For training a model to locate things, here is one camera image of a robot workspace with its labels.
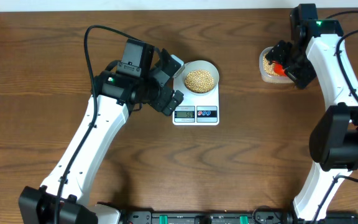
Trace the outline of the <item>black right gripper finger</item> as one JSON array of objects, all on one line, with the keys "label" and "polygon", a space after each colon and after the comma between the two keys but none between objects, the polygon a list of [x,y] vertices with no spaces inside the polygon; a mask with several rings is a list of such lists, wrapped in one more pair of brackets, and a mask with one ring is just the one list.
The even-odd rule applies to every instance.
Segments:
[{"label": "black right gripper finger", "polygon": [[265,55],[265,59],[268,61],[269,64],[277,63],[281,66],[284,66],[286,65],[287,59],[289,58],[292,47],[293,44],[291,42],[285,42],[284,40],[280,40]]},{"label": "black right gripper finger", "polygon": [[286,75],[301,90],[305,89],[316,78],[316,72],[310,63],[292,65],[286,69]]}]

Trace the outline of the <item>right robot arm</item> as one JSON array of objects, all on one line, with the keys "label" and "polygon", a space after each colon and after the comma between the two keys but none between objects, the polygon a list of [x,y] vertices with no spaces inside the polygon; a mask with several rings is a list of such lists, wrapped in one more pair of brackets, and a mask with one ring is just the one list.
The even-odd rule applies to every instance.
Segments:
[{"label": "right robot arm", "polygon": [[312,131],[311,170],[282,223],[358,223],[358,214],[329,212],[345,180],[358,169],[358,80],[347,56],[337,15],[321,19],[314,4],[290,13],[291,41],[280,41],[266,54],[268,63],[299,89],[319,81],[326,111]]}]

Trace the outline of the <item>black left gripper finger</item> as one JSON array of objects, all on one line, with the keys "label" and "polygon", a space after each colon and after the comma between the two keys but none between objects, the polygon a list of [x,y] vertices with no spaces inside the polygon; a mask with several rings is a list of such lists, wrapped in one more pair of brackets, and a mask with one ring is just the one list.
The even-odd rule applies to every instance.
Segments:
[{"label": "black left gripper finger", "polygon": [[179,90],[175,91],[168,101],[168,104],[163,108],[162,113],[165,116],[171,116],[175,109],[182,103],[183,99],[184,94]]},{"label": "black left gripper finger", "polygon": [[176,55],[170,54],[166,49],[163,49],[159,68],[157,81],[161,86],[165,86],[169,80],[176,78],[181,73],[182,60]]}]

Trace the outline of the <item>red plastic measuring scoop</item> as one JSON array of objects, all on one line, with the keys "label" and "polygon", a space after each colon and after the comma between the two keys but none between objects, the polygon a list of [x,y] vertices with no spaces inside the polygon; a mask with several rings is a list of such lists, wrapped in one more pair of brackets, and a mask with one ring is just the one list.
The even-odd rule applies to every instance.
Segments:
[{"label": "red plastic measuring scoop", "polygon": [[285,77],[286,74],[285,74],[285,69],[283,68],[282,65],[280,65],[279,63],[277,62],[273,62],[273,72],[275,74],[277,74],[278,76],[282,76],[282,77]]}]

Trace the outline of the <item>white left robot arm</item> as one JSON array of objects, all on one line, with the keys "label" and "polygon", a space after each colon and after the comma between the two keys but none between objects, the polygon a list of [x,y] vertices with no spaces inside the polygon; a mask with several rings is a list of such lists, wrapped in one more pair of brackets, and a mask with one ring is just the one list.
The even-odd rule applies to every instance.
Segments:
[{"label": "white left robot arm", "polygon": [[167,82],[184,69],[184,62],[166,50],[151,64],[152,52],[129,53],[112,61],[93,78],[83,120],[62,158],[38,189],[25,187],[19,197],[24,223],[119,223],[119,210],[104,204],[89,206],[99,167],[136,104],[148,104],[170,116],[183,93]]}]

